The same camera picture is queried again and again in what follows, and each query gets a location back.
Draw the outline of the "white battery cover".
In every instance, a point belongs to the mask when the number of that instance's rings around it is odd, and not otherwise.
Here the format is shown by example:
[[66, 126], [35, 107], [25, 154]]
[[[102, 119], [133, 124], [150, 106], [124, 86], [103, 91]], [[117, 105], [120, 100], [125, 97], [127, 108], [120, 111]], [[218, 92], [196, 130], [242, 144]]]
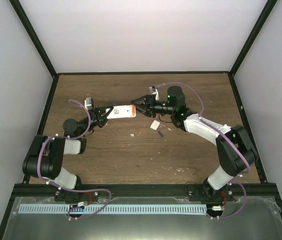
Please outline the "white battery cover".
[[156, 131], [159, 128], [160, 124], [161, 123], [159, 121], [154, 120], [150, 125], [150, 129]]

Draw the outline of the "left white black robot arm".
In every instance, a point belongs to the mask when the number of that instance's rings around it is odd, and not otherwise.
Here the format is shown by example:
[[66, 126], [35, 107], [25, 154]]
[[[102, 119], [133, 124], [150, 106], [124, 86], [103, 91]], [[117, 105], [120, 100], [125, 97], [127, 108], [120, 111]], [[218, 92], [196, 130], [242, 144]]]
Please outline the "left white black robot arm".
[[66, 197], [78, 202], [83, 196], [81, 179], [63, 167], [63, 158], [83, 154], [87, 144], [84, 136], [95, 127], [102, 128], [113, 110], [113, 106], [90, 108], [86, 110], [87, 117], [80, 121], [66, 119], [63, 136], [36, 135], [23, 161], [23, 173], [66, 190]]

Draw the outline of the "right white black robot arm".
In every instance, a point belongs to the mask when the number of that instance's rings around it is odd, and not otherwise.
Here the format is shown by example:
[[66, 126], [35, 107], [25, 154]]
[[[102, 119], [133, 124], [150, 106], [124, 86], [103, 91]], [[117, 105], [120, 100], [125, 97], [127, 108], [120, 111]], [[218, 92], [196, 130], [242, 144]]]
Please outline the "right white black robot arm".
[[167, 89], [167, 99], [160, 100], [157, 86], [150, 87], [150, 94], [133, 99], [136, 110], [147, 117], [169, 115], [173, 125], [195, 134], [216, 146], [219, 166], [203, 182], [204, 198], [210, 202], [221, 196], [221, 189], [235, 177], [247, 174], [259, 154], [246, 129], [218, 124], [202, 117], [201, 112], [191, 110], [180, 86]]

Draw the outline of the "orange AAA battery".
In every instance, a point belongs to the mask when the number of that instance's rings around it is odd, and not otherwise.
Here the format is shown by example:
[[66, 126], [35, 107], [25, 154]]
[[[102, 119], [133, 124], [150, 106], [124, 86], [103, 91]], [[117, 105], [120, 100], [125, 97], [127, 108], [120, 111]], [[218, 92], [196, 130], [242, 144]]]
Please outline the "orange AAA battery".
[[132, 105], [132, 115], [133, 116], [136, 115], [136, 107], [134, 105]]

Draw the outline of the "white remote control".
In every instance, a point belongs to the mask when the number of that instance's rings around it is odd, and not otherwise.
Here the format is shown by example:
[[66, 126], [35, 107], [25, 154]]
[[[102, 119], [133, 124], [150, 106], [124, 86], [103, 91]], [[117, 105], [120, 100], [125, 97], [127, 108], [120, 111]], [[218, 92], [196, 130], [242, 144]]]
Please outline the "white remote control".
[[117, 106], [114, 106], [114, 109], [109, 114], [108, 120], [135, 118], [136, 115], [137, 115], [136, 109], [135, 109], [135, 115], [132, 115], [132, 104], [131, 105], [117, 105]]

